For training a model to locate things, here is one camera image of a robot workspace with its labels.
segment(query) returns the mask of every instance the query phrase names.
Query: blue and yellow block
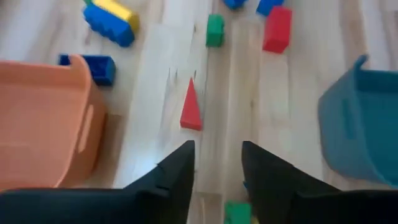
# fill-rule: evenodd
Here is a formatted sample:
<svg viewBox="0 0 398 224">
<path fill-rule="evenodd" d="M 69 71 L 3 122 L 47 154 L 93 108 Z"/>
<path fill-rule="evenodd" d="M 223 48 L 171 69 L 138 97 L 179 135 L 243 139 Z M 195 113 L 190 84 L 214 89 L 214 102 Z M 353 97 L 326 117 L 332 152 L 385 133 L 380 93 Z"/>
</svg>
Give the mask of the blue and yellow block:
<svg viewBox="0 0 398 224">
<path fill-rule="evenodd" d="M 128 47 L 139 30 L 139 15 L 113 0 L 93 0 L 83 11 L 94 31 Z"/>
</svg>

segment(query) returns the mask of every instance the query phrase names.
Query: red block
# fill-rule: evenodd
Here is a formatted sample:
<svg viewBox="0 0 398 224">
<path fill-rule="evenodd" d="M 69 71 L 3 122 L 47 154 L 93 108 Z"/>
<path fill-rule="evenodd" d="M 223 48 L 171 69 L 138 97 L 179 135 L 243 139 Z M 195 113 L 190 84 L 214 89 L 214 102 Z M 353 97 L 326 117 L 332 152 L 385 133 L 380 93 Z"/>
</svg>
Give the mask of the red block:
<svg viewBox="0 0 398 224">
<path fill-rule="evenodd" d="M 197 93 L 193 86 L 193 80 L 189 81 L 187 96 L 185 97 L 184 107 L 182 109 L 180 125 L 183 128 L 201 130 L 200 110 L 197 102 Z"/>
<path fill-rule="evenodd" d="M 282 6 L 274 6 L 264 28 L 262 50 L 281 54 L 290 42 L 292 27 L 292 10 Z"/>
</svg>

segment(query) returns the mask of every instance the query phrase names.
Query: plastic container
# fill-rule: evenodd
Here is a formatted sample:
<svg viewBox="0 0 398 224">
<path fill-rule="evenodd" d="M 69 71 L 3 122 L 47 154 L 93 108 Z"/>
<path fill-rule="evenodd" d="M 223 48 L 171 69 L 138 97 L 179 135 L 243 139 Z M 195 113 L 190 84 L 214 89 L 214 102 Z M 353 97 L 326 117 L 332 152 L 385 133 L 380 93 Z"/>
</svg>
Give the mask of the plastic container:
<svg viewBox="0 0 398 224">
<path fill-rule="evenodd" d="M 84 59 L 70 61 L 0 61 L 0 190 L 67 187 L 90 175 L 106 108 Z"/>
<path fill-rule="evenodd" d="M 398 186 L 398 72 L 361 56 L 319 99 L 323 155 L 337 172 Z"/>
</svg>

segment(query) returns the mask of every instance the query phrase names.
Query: yellow block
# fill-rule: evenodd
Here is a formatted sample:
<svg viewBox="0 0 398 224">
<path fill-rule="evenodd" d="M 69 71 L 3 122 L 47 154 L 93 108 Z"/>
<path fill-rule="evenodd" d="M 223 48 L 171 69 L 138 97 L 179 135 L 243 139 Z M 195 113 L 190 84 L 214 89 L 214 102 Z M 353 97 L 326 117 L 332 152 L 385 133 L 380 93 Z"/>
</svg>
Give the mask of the yellow block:
<svg viewBox="0 0 398 224">
<path fill-rule="evenodd" d="M 130 25 L 134 35 L 137 35 L 139 30 L 139 15 L 137 13 L 112 0 L 94 0 L 93 3 L 127 22 Z"/>
</svg>

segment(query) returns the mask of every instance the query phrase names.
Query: basket handle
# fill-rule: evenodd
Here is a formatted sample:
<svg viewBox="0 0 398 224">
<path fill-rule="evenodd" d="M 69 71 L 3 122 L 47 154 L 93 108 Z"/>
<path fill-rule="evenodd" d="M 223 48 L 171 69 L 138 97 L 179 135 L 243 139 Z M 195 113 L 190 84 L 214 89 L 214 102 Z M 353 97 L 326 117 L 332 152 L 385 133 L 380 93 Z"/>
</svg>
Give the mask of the basket handle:
<svg viewBox="0 0 398 224">
<path fill-rule="evenodd" d="M 79 153 L 83 152 L 86 148 L 88 135 L 90 134 L 91 123 L 93 121 L 93 115 L 94 115 L 94 106 L 89 105 L 86 110 L 85 119 L 83 120 L 83 127 L 81 129 L 80 140 L 78 145 Z"/>
</svg>

